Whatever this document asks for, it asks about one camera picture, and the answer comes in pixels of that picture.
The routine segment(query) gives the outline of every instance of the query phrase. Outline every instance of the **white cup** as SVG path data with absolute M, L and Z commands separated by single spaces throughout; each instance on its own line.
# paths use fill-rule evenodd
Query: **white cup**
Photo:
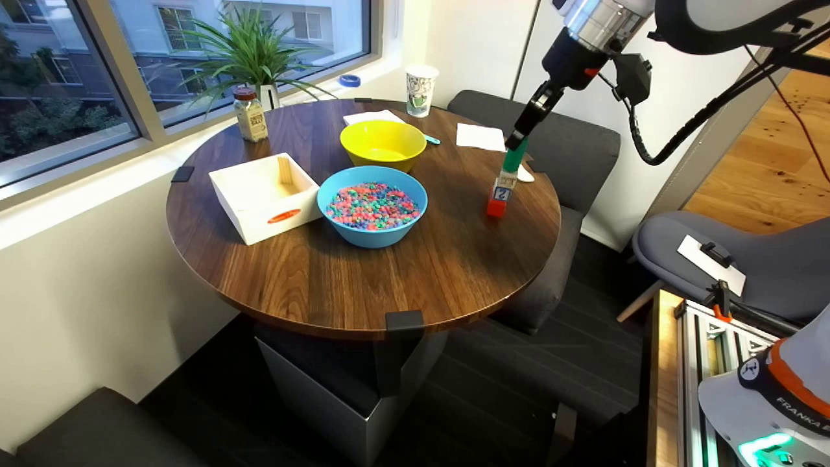
M 439 66 L 409 64 L 408 66 L 408 110 L 412 116 L 429 116 L 433 106 Z

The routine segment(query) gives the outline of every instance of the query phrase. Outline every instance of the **potted plant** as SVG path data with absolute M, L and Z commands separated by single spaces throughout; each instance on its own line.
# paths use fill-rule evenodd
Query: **potted plant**
M 195 20 L 195 38 L 206 49 L 206 62 L 190 77 L 208 92 L 224 95 L 234 86 L 254 86 L 264 108 L 278 106 L 275 87 L 290 86 L 315 99 L 328 92 L 295 77 L 306 70 L 299 49 L 288 43 L 290 29 L 278 29 L 280 14 L 264 7 L 224 3 L 218 22 Z

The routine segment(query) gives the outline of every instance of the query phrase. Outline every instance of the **wooden panel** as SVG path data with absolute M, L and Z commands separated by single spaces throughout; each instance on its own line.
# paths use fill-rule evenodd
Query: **wooden panel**
M 830 57 L 830 42 L 813 53 Z M 793 70 L 782 91 L 809 127 L 819 157 L 830 169 L 830 77 Z M 830 180 L 801 125 L 773 95 L 684 210 L 734 227 L 773 234 L 830 214 Z

